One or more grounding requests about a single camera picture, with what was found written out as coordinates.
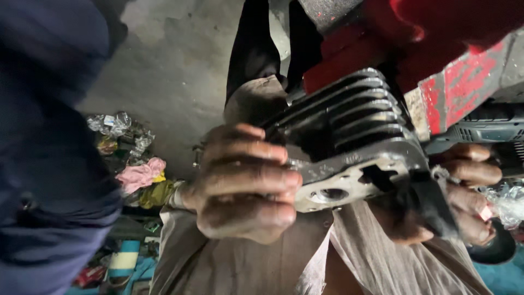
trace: concrete floor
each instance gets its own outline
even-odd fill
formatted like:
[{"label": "concrete floor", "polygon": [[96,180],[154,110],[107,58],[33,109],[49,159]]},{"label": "concrete floor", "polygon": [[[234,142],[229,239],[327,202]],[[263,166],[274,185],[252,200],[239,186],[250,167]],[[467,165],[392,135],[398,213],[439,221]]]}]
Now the concrete floor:
[{"label": "concrete floor", "polygon": [[[113,1],[123,9],[125,0]],[[152,151],[167,161],[167,176],[191,179],[192,146],[222,123],[227,68],[242,5],[243,0],[127,3],[122,21],[128,37],[78,109],[126,111],[156,134]],[[289,38],[284,21],[275,15],[282,19],[285,13],[270,14],[271,35],[285,59]]]}]

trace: man's right hand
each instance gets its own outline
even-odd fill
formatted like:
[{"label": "man's right hand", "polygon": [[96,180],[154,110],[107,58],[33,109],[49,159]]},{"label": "man's right hand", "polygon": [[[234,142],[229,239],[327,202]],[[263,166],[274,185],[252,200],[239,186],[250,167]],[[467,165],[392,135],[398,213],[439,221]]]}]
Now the man's right hand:
[{"label": "man's right hand", "polygon": [[248,124],[210,132],[201,171],[181,192],[197,226],[209,238],[237,237],[269,244],[296,218],[297,171],[284,167],[288,153],[264,142],[263,129]]}]

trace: navy sleeve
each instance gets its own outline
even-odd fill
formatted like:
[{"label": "navy sleeve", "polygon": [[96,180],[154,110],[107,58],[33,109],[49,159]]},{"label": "navy sleeve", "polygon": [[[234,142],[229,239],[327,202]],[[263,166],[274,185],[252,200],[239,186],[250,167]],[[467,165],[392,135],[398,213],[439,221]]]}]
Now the navy sleeve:
[{"label": "navy sleeve", "polygon": [[0,294],[63,294],[121,211],[74,110],[108,31],[90,0],[0,0]]}]

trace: dirty hand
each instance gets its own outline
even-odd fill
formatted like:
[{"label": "dirty hand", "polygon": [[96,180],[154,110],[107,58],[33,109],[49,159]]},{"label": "dirty hand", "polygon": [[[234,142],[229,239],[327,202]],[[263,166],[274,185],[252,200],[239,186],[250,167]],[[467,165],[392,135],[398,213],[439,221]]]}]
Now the dirty hand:
[{"label": "dirty hand", "polygon": [[[487,200],[472,189],[474,186],[492,185],[500,181],[502,171],[484,163],[489,157],[487,148],[466,143],[456,144],[432,157],[452,177],[461,180],[458,185],[447,184],[447,201],[465,242],[475,245],[485,245],[495,237],[491,222],[480,219],[487,208]],[[397,220],[393,214],[376,205],[370,204],[369,207],[384,232],[396,243],[410,245],[433,238],[433,233],[423,226],[420,216],[413,211],[408,211],[402,220]]]},{"label": "dirty hand", "polygon": [[268,244],[296,218],[294,195],[302,176],[283,166],[284,147],[264,142],[263,129],[248,124],[210,132],[196,181],[181,192],[209,238],[237,237]]}]

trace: black pants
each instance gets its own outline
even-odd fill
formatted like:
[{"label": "black pants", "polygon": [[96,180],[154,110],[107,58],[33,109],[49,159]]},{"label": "black pants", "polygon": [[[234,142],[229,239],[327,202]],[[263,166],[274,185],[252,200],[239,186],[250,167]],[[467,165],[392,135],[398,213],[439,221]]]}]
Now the black pants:
[{"label": "black pants", "polygon": [[242,84],[276,75],[286,91],[300,85],[302,75],[322,60],[322,36],[297,0],[289,4],[291,61],[280,75],[280,55],[269,33],[268,0],[246,0],[238,24],[229,72],[226,103]]}]

